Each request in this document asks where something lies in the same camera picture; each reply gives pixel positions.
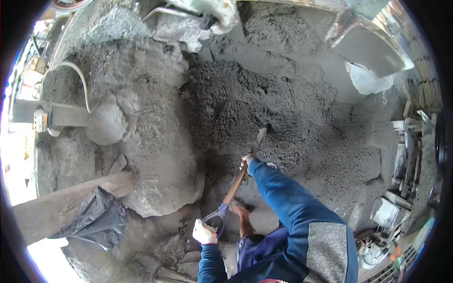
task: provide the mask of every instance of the metal grate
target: metal grate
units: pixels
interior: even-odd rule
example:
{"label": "metal grate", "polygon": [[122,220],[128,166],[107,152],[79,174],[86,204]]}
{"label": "metal grate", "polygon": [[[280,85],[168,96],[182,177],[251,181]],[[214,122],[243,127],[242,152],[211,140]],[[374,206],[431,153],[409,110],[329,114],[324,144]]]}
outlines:
{"label": "metal grate", "polygon": [[[411,267],[417,256],[418,253],[413,247],[408,248],[404,252],[404,260],[407,269]],[[361,283],[388,283],[395,277],[396,272],[397,270],[393,267],[393,263],[391,263],[386,268]]]}

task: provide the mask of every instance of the shovel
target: shovel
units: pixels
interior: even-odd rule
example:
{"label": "shovel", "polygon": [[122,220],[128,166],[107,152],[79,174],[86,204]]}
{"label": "shovel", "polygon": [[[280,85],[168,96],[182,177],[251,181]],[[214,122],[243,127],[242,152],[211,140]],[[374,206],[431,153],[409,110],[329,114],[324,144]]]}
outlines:
{"label": "shovel", "polygon": [[[256,156],[258,153],[258,149],[261,146],[261,142],[263,141],[264,137],[266,136],[267,132],[274,132],[270,124],[267,124],[264,128],[260,129],[259,134],[256,136],[256,139],[252,143],[252,150],[250,153],[253,156]],[[236,195],[237,191],[239,190],[239,187],[242,184],[242,181],[245,179],[247,175],[247,169],[248,165],[247,162],[244,162],[244,166],[242,167],[241,171],[239,172],[239,175],[236,177],[234,180],[233,185],[230,188],[230,191],[227,193],[225,198],[223,199],[222,204],[220,207],[214,211],[213,213],[209,214],[205,218],[203,218],[202,223],[207,224],[211,227],[217,227],[217,238],[220,237],[220,235],[223,232],[223,228],[225,228],[224,220],[225,220],[225,215],[227,214],[228,207],[231,204],[231,201],[233,200],[234,196]]]}

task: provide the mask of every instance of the worker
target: worker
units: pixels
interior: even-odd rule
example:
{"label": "worker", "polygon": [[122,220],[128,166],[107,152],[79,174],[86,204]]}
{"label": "worker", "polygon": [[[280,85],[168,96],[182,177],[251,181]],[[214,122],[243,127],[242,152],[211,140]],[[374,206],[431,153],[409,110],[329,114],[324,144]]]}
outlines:
{"label": "worker", "polygon": [[193,237],[202,246],[198,283],[357,283],[351,228],[294,179],[251,154],[242,159],[280,225],[267,236],[255,234],[248,210],[238,202],[231,205],[241,220],[241,239],[238,272],[228,279],[216,234],[197,219]]}

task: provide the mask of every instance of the wooden board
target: wooden board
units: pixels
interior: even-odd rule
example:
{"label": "wooden board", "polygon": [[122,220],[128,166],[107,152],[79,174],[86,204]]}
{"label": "wooden board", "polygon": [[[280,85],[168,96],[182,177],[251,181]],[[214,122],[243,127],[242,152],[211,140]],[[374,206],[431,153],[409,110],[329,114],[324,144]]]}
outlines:
{"label": "wooden board", "polygon": [[71,223],[83,199],[97,186],[123,197],[134,191],[132,172],[104,176],[13,206],[25,244],[50,237]]}

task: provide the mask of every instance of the white cable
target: white cable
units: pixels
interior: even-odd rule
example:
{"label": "white cable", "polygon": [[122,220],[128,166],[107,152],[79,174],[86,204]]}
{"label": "white cable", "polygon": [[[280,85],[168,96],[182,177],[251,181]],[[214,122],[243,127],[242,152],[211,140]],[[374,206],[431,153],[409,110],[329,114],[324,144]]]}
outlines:
{"label": "white cable", "polygon": [[77,74],[79,75],[79,77],[82,79],[82,85],[83,85],[83,92],[85,93],[85,105],[87,106],[87,111],[88,113],[91,114],[91,112],[93,112],[94,108],[96,107],[93,107],[93,109],[90,110],[90,107],[88,106],[88,88],[87,88],[87,82],[85,81],[85,77],[83,76],[83,73],[82,73],[82,70],[77,67],[76,64],[72,63],[72,62],[69,62],[69,61],[63,61],[61,63],[58,63],[56,65],[53,65],[52,67],[50,67],[45,73],[44,73],[44,76],[43,76],[43,80],[41,81],[41,91],[43,90],[43,86],[44,86],[44,79],[46,77],[46,75],[50,72],[50,71],[53,71],[55,70],[57,67],[59,66],[68,66],[68,67],[71,67],[72,69],[76,70]]}

